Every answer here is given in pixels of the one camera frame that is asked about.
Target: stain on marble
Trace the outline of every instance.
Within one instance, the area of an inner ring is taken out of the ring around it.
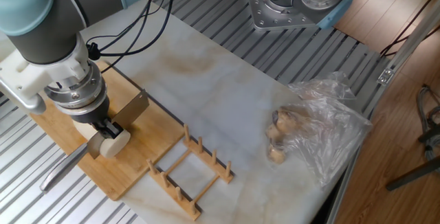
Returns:
[[[179,223],[182,224],[194,224],[194,221],[189,219],[188,214],[183,212],[182,214],[176,213],[172,210],[166,210],[164,208],[159,208],[157,205],[151,205],[151,204],[146,204],[145,202],[143,202],[143,200],[129,196],[129,197],[125,197],[125,201],[129,201],[131,203],[131,205],[136,204],[138,207],[139,206],[144,206],[145,210],[150,210],[152,212],[156,212],[156,213],[162,213],[163,216],[167,216],[169,219],[173,218],[175,219],[175,221],[179,221]]]

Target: metal handle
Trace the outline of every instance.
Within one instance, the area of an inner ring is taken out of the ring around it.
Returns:
[[[52,169],[40,185],[41,191],[48,193],[61,179],[69,173],[74,166],[87,154],[87,142],[77,148],[72,154],[64,158]]]

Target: metal bracket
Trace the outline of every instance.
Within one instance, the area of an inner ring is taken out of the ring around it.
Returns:
[[[389,68],[384,69],[377,79],[377,83],[386,86],[391,81],[391,78],[394,76],[394,74],[394,70]]]
[[[292,0],[280,0],[280,2],[284,5],[277,5],[270,0],[249,0],[256,29],[284,30],[316,26],[292,6]]]

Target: wooden peg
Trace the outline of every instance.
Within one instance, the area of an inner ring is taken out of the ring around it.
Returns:
[[[157,169],[153,165],[153,162],[151,161],[151,159],[147,159],[146,162],[148,163],[148,166],[150,167],[150,171],[153,172],[154,175],[156,175],[157,174]]]
[[[188,129],[188,125],[184,124],[184,130],[185,130],[185,142],[190,141],[190,131]]]
[[[199,153],[202,153],[204,151],[204,145],[201,140],[201,137],[199,137]]]
[[[176,193],[177,193],[177,199],[179,199],[179,201],[181,201],[182,200],[182,192],[180,191],[179,186],[176,187]]]
[[[169,187],[170,184],[169,184],[168,180],[166,179],[165,172],[161,172],[160,175],[162,176],[162,179],[164,180],[165,187]]]
[[[191,207],[192,214],[195,214],[196,210],[195,210],[195,202],[194,201],[190,202],[190,207]]]
[[[226,166],[226,177],[229,177],[231,174],[231,161],[228,161],[228,165]]]
[[[215,165],[217,163],[217,149],[214,149],[212,151],[212,165]]]

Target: metal mounting plate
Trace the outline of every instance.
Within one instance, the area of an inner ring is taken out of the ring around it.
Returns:
[[[293,6],[283,7],[270,0],[249,0],[249,4],[255,28],[258,30],[284,30],[316,26]]]

